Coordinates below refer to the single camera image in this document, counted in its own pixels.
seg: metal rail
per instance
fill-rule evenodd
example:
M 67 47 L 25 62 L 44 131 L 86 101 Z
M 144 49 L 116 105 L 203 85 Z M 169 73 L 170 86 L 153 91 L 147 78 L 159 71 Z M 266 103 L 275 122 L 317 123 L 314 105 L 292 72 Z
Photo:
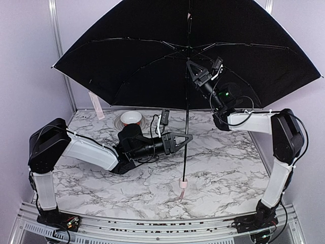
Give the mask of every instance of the metal rail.
M 292 205 L 288 205 L 288 224 L 295 243 L 303 243 L 297 226 L 298 218 Z M 231 227 L 232 215 L 194 220 L 134 220 L 80 215 L 78 232 L 70 232 L 71 244 L 125 244 L 125 243 L 225 243 L 235 244 L 234 237 L 257 233 L 266 229 L 238 234 Z M 47 238 L 68 240 L 65 232 L 36 222 L 38 212 L 33 204 L 23 202 L 12 232 L 10 244 L 20 244 L 24 230 Z M 285 212 L 277 210 L 278 226 L 285 222 Z
M 62 41 L 61 41 L 61 36 L 60 36 L 60 29 L 59 29 L 59 22 L 58 22 L 58 18 L 57 18 L 55 0 L 49 0 L 49 10 L 50 10 L 50 17 L 51 17 L 51 25 L 52 25 L 53 34 L 55 37 L 57 56 L 58 56 L 58 58 L 61 58 L 63 56 L 63 47 L 62 47 Z M 77 112 L 77 105 L 76 105 L 76 100 L 75 100 L 73 92 L 72 92 L 70 80 L 65 74 L 62 74 L 62 76 L 63 76 L 64 86 L 65 86 L 67 94 L 68 94 L 70 107 L 71 107 L 73 114 L 75 115 L 75 113 Z

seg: marble surface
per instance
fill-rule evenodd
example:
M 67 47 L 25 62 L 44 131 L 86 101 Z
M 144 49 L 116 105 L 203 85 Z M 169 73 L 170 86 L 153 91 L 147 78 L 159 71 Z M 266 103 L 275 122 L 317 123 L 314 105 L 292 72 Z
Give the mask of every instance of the marble surface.
M 143 133 L 150 137 L 152 115 Z M 98 120 L 94 111 L 78 111 L 69 128 L 100 143 L 118 142 L 114 118 L 124 111 L 105 111 Z M 166 132 L 184 132 L 185 112 L 171 111 Z M 268 175 L 246 132 L 216 129 L 210 112 L 190 113 L 186 178 L 182 201 L 178 180 L 183 172 L 184 149 L 161 156 L 125 175 L 114 175 L 98 166 L 61 157 L 54 170 L 58 206 L 80 214 L 127 219 L 189 219 L 239 214 L 255 210 L 268 183 Z

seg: wire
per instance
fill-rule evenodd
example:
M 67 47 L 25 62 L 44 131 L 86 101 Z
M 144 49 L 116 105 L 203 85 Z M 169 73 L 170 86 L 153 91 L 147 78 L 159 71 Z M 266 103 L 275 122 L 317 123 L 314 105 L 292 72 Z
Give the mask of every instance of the wire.
M 79 135 L 79 134 L 77 134 L 77 133 L 74 133 L 74 132 L 72 132 L 72 131 L 69 131 L 69 130 L 67 130 L 67 129 L 63 129 L 63 128 L 58 127 L 58 126 L 55 126 L 55 125 L 46 125 L 46 126 L 44 126 L 44 127 L 41 129 L 41 131 L 40 131 L 40 133 L 39 133 L 39 135 L 38 135 L 38 137 L 37 137 L 37 139 L 36 139 L 36 141 L 35 141 L 34 147 L 32 148 L 32 150 L 31 150 L 31 152 L 30 152 L 30 155 L 29 155 L 28 164 L 29 164 L 29 162 L 30 162 L 30 160 L 31 160 L 31 157 L 32 157 L 34 151 L 35 151 L 36 144 L 37 144 L 38 140 L 40 139 L 40 137 L 41 137 L 43 131 L 44 131 L 47 127 L 53 127 L 53 128 L 59 129 L 59 130 L 61 130 L 61 131 L 65 131 L 65 132 L 68 132 L 68 133 L 70 133 L 70 134 L 73 134 L 73 135 L 76 135 L 76 136 L 79 136 L 79 137 L 82 137 L 82 138 L 88 139 L 88 140 L 90 140 L 90 141 L 96 143 L 97 145 L 102 146 L 102 147 L 104 147 L 104 148 L 110 150 L 110 151 L 111 151 L 111 152 L 112 152 L 116 157 L 118 157 L 118 155 L 116 155 L 116 153 L 115 153 L 115 151 L 114 151 L 113 149 L 111 149 L 111 148 L 109 148 L 109 147 L 107 147 L 107 146 L 104 146 L 104 145 L 100 144 L 99 142 L 95 141 L 94 139 L 92 139 L 92 138 L 90 138 L 90 137 L 83 136 L 83 135 Z
M 39 214 L 41 214 L 40 207 L 39 207 L 38 204 L 37 204 L 38 201 L 39 201 L 39 194 L 36 193 L 36 201 L 35 201 L 35 205 L 36 205 L 37 211 L 39 212 Z
M 162 134 L 163 132 L 165 132 L 165 127 L 166 127 L 166 126 L 163 126 L 162 131 L 160 132 L 161 134 Z M 154 132 L 155 132 L 156 135 L 158 135 L 157 128 L 158 128 L 158 127 L 156 127 L 156 129 L 154 130 Z
M 229 124 L 229 123 L 223 121 L 223 120 L 218 116 L 218 114 L 216 114 L 216 112 L 214 112 L 214 109 L 215 109 L 215 108 L 213 108 L 212 103 L 211 103 L 212 94 L 213 94 L 214 89 L 216 88 L 217 83 L 218 83 L 218 82 L 216 82 L 216 84 L 214 85 L 214 88 L 213 88 L 213 90 L 212 90 L 212 92 L 211 92 L 211 94 L 210 94 L 210 100 L 209 100 L 209 103 L 210 103 L 210 107 L 211 107 L 212 112 L 214 113 L 214 115 L 215 115 L 215 116 L 216 116 L 216 117 L 217 117 L 217 118 L 218 118 L 218 119 L 219 119 L 223 124 L 226 124 L 226 125 L 228 125 L 228 126 L 233 126 L 233 127 L 235 127 L 235 126 L 240 126 L 240 125 L 244 124 L 244 123 L 245 123 L 246 121 L 248 121 L 249 118 L 253 115 L 252 112 L 253 112 L 253 110 L 254 110 L 254 101 L 253 101 L 252 98 L 250 98 L 249 96 L 240 96 L 240 97 L 238 97 L 238 98 L 241 98 L 241 97 L 243 97 L 243 98 L 249 98 L 250 101 L 252 102 L 252 109 L 251 109 L 250 114 L 248 115 L 248 117 L 247 117 L 246 119 L 244 119 L 243 121 L 241 121 L 240 123 L 235 124 L 235 125 Z
M 149 160 L 145 161 L 145 162 L 142 162 L 142 161 L 137 160 L 137 162 L 141 163 L 140 165 L 143 165 L 143 164 L 146 164 L 146 163 L 154 163 L 154 162 L 156 162 L 159 159 L 159 156 L 157 155 L 158 157 L 154 161 L 150 162 L 155 157 L 155 154 L 156 154 L 156 148 L 154 146 L 154 141 L 153 141 L 153 136 L 152 136 L 152 123 L 154 122 L 154 118 L 156 116 L 159 117 L 157 114 L 155 114 L 152 117 L 152 121 L 150 123 L 150 137 L 151 137 L 152 146 L 153 146 L 153 154 L 152 154 L 151 158 Z
M 304 130 L 305 130 L 305 134 L 306 134 L 306 148 L 304 150 L 304 152 L 294 161 L 293 163 L 293 166 L 296 164 L 296 162 L 302 158 L 303 155 L 305 155 L 307 149 L 308 149 L 308 146 L 309 146 L 309 135 L 308 135 L 308 132 L 307 132 L 307 129 L 306 129 L 306 126 L 304 125 L 304 123 L 301 121 L 301 119 L 299 119 L 297 116 L 293 115 L 293 114 L 290 114 L 290 113 L 286 113 L 288 115 L 290 115 L 291 117 L 295 118 L 296 120 L 298 120 L 300 122 L 300 124 L 303 126 Z
M 253 113 L 257 113 L 257 114 L 261 114 L 261 113 L 270 113 L 270 112 L 253 112 Z M 305 153 L 307 152 L 308 150 L 308 147 L 309 147 L 309 135 L 308 135 L 308 131 L 306 129 L 306 126 L 305 124 L 302 122 L 302 120 L 300 118 L 298 118 L 297 116 L 291 114 L 291 113 L 288 113 L 288 112 L 282 112 L 282 111 L 272 111 L 271 113 L 283 113 L 283 114 L 287 114 L 293 118 L 295 118 L 296 120 L 299 121 L 299 123 L 302 125 L 302 127 L 304 128 L 304 131 L 305 131 L 305 135 L 306 135 L 306 147 L 305 147 L 305 150 L 303 151 L 303 153 L 294 161 L 294 163 L 292 164 L 293 166 L 297 163 L 298 160 L 300 160 L 303 155 L 305 155 Z
M 280 204 L 281 204 L 281 206 L 283 207 L 283 209 L 285 211 L 285 224 L 284 224 L 282 230 L 280 231 L 280 233 L 277 236 L 275 236 L 271 241 L 269 241 L 269 243 L 274 242 L 284 232 L 284 230 L 286 228 L 286 225 L 288 223 L 288 212 L 287 212 L 285 206 L 283 205 L 282 201 L 280 201 Z
M 70 241 L 71 241 L 71 236 L 70 236 L 70 232 L 68 231 L 68 229 L 65 228 L 65 227 L 62 226 L 62 225 L 59 225 L 59 224 L 55 224 L 55 223 L 53 223 L 53 225 L 59 227 L 59 228 L 60 228 L 59 230 L 64 230 L 64 231 L 68 234 L 68 242 L 67 242 L 67 244 L 69 244 Z
M 76 216 L 72 216 L 71 218 L 68 218 L 65 222 L 69 222 L 70 220 L 73 220 Z
M 271 223 L 274 225 L 275 229 L 274 232 L 278 229 L 278 227 L 276 226 L 276 223 L 274 221 L 271 221 Z

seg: gray wall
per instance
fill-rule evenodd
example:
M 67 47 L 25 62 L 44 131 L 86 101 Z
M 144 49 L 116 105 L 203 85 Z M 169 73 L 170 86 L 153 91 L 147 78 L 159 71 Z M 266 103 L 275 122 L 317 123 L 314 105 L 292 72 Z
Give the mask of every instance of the gray wall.
M 47 1 L 0 2 L 0 243 L 29 201 L 29 136 L 72 111 L 57 60 Z
M 275 0 L 273 16 L 290 32 L 325 73 L 325 2 L 323 0 Z M 310 146 L 297 163 L 294 179 L 284 195 L 293 202 L 307 243 L 323 243 L 325 239 L 325 84 L 319 79 L 272 104 L 270 108 L 291 108 L 308 129 Z M 254 134 L 265 158 L 272 166 L 271 137 Z

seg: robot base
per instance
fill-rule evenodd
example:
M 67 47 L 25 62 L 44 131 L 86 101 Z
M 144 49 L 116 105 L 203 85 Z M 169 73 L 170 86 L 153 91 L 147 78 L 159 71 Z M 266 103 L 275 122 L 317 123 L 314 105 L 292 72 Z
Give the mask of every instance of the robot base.
M 238 233 L 244 233 L 247 231 L 264 229 L 267 227 L 272 227 L 274 224 L 278 224 L 279 221 L 276 218 L 275 214 L 270 216 L 269 221 L 264 223 L 262 226 L 255 226 L 256 215 L 246 215 L 234 218 L 233 227 L 237 229 Z
M 44 218 L 41 215 L 38 215 L 37 217 L 37 222 L 43 225 L 55 227 L 55 228 L 60 228 L 60 226 L 63 226 L 66 228 L 68 231 L 73 231 L 73 232 L 78 232 L 79 226 L 80 226 L 80 216 L 77 215 L 72 215 L 69 213 L 64 213 L 64 212 L 59 212 L 60 213 L 60 218 L 65 221 L 61 221 L 60 223 L 58 222 L 53 222 L 53 221 L 48 221 L 48 219 Z M 77 217 L 78 220 L 73 223 L 71 228 L 68 228 L 67 223 L 69 222 L 69 219 Z

